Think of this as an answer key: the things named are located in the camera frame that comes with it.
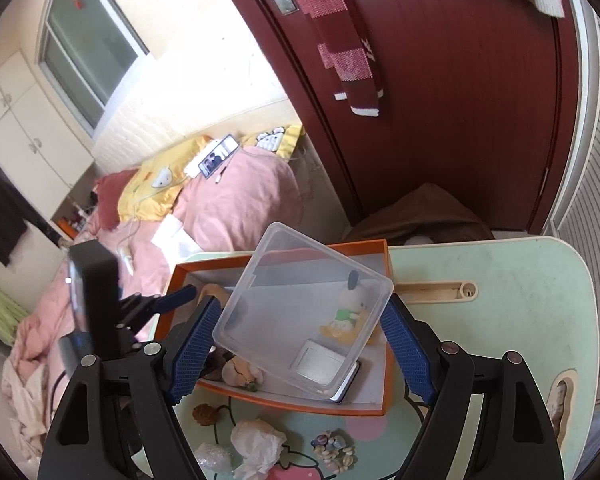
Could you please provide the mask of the pink duvet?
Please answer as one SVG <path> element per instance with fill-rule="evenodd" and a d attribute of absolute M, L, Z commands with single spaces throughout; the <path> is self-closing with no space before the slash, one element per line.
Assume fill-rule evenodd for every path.
<path fill-rule="evenodd" d="M 262 148 L 238 150 L 209 179 L 196 177 L 178 194 L 173 211 L 184 232 L 205 252 L 253 250 L 272 222 L 296 226 L 302 216 L 300 191 L 288 162 Z M 110 252 L 130 243 L 132 272 L 120 272 L 123 296 L 162 295 L 173 266 L 152 242 L 158 222 L 122 222 L 114 230 L 98 217 L 88 220 L 80 242 L 98 240 Z M 34 311 L 19 323 L 3 366 L 2 391 L 15 415 L 9 421 L 19 453 L 38 458 L 52 411 L 66 383 L 57 341 L 73 329 L 68 270 L 60 266 Z"/>

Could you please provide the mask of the window with grey frame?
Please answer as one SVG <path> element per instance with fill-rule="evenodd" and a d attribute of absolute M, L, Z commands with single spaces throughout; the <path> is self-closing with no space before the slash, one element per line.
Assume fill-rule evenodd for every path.
<path fill-rule="evenodd" d="M 42 69 L 88 132 L 95 131 L 126 73 L 147 53 L 114 0 L 48 0 Z"/>

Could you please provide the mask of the brown cloth heap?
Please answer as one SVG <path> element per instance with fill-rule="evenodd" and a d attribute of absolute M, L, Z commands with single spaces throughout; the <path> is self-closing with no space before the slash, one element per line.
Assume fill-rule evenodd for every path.
<path fill-rule="evenodd" d="M 453 195 L 425 183 L 361 221 L 344 240 L 386 240 L 396 246 L 414 236 L 438 244 L 494 239 L 488 226 Z"/>

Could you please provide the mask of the orange cardboard box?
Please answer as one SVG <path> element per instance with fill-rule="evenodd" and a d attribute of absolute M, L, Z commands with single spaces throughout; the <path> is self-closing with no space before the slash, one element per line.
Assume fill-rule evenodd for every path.
<path fill-rule="evenodd" d="M 229 290 L 235 286 L 251 257 L 250 252 L 202 252 L 189 262 L 175 266 L 167 292 L 176 292 L 192 284 L 201 288 L 215 284 Z M 222 382 L 201 379 L 198 390 L 207 390 L 219 396 L 228 396 L 254 405 L 290 412 L 332 416 L 381 416 L 390 404 L 393 375 L 393 356 L 375 328 L 370 343 L 360 357 L 360 368 L 343 399 L 336 403 L 320 399 L 311 393 L 291 387 L 275 378 L 264 378 L 256 392 L 230 387 Z"/>

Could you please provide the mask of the small plush toy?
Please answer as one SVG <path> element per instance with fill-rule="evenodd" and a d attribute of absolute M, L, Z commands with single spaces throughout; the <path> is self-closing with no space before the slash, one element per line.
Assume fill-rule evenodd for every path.
<path fill-rule="evenodd" d="M 264 381 L 263 373 L 256 366 L 221 348 L 209 353 L 202 378 L 251 392 L 257 391 Z"/>

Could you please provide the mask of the dark red pillow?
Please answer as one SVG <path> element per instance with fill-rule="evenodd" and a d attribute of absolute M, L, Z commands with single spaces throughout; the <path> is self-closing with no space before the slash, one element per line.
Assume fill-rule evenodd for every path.
<path fill-rule="evenodd" d="M 112 231 L 119 223 L 118 201 L 126 185 L 137 173 L 136 168 L 107 174 L 97 180 L 94 192 L 97 197 L 97 215 L 103 230 Z"/>

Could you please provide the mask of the yellow cartoon pillow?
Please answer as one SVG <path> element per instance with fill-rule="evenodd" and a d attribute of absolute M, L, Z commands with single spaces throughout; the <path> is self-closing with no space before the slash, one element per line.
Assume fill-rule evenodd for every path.
<path fill-rule="evenodd" d="M 189 180 L 185 167 L 210 143 L 196 134 L 144 160 L 118 200 L 120 221 L 161 221 Z"/>

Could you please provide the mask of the silver metal tin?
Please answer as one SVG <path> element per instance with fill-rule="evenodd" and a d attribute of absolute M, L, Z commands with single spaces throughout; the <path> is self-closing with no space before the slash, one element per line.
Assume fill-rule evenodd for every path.
<path fill-rule="evenodd" d="M 307 340 L 294 359 L 291 370 L 299 376 L 319 385 L 330 384 L 346 358 L 340 353 Z"/>

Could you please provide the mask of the dark red door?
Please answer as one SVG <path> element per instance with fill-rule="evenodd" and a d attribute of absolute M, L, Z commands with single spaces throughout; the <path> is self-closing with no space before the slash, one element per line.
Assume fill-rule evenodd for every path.
<path fill-rule="evenodd" d="M 551 18 L 529 0 L 355 0 L 384 88 L 368 118 L 332 95 L 301 12 L 232 1 L 351 223 L 432 183 L 492 230 L 541 231 L 577 115 L 571 15 Z"/>

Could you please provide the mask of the red white striped scarf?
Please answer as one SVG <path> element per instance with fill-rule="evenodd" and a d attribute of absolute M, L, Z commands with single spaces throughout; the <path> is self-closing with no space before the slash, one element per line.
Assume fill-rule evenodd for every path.
<path fill-rule="evenodd" d="M 384 95 L 370 37 L 353 0 L 296 0 L 329 78 L 330 93 L 353 114 L 379 116 Z"/>

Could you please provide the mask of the white dog figurine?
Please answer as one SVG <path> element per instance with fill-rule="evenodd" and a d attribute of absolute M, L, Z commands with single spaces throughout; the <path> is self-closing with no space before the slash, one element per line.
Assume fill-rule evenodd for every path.
<path fill-rule="evenodd" d="M 358 271 L 351 271 L 347 285 L 338 296 L 334 318 L 328 324 L 320 326 L 320 334 L 342 346 L 352 346 L 361 333 L 369 310 L 370 293 L 361 283 Z"/>

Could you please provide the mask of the clear plastic wrapper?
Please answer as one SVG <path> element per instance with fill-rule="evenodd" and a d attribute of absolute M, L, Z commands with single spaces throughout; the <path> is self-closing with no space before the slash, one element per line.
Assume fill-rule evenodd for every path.
<path fill-rule="evenodd" d="M 202 469 L 215 474 L 228 474 L 232 471 L 230 452 L 219 444 L 204 442 L 194 452 L 196 461 Z"/>

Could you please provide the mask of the tablet with white case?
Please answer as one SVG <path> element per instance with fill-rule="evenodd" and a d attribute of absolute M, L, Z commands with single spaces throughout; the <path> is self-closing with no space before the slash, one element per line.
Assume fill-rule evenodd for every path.
<path fill-rule="evenodd" d="M 200 173 L 209 179 L 212 174 L 218 170 L 222 163 L 230 158 L 239 148 L 239 143 L 231 134 L 224 136 L 224 138 L 215 144 L 211 151 L 201 159 L 198 164 Z"/>

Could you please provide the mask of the white wall cabinet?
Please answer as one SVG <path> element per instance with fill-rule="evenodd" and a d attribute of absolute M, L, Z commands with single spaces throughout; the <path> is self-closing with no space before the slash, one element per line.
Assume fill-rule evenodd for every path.
<path fill-rule="evenodd" d="M 0 67 L 0 168 L 24 198 L 50 217 L 92 166 L 21 53 Z"/>

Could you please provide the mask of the crumpled white tissue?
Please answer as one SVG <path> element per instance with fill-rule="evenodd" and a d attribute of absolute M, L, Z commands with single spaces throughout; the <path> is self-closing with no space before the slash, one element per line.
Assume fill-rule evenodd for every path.
<path fill-rule="evenodd" d="M 230 443 L 242 456 L 242 463 L 235 469 L 234 478 L 263 480 L 282 455 L 286 434 L 276 430 L 261 419 L 243 419 L 230 434 Z"/>

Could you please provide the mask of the clear plastic container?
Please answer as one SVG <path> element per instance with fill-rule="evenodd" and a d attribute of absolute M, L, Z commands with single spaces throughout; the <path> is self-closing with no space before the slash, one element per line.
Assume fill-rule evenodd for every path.
<path fill-rule="evenodd" d="M 351 271 L 358 271 L 370 293 L 368 318 L 352 346 L 323 337 L 338 308 L 338 296 Z M 275 378 L 320 399 L 347 392 L 360 368 L 360 357 L 393 291 L 385 240 L 326 246 L 283 223 L 264 232 L 233 287 L 213 331 L 220 347 Z M 346 359 L 328 385 L 319 385 L 291 370 L 307 340 Z"/>

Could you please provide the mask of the black hanging garment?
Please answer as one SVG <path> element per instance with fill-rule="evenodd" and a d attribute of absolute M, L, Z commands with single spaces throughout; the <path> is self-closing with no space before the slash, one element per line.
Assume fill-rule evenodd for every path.
<path fill-rule="evenodd" d="M 10 257 L 29 226 L 37 228 L 56 247 L 61 236 L 14 187 L 0 167 L 0 263 L 10 265 Z"/>

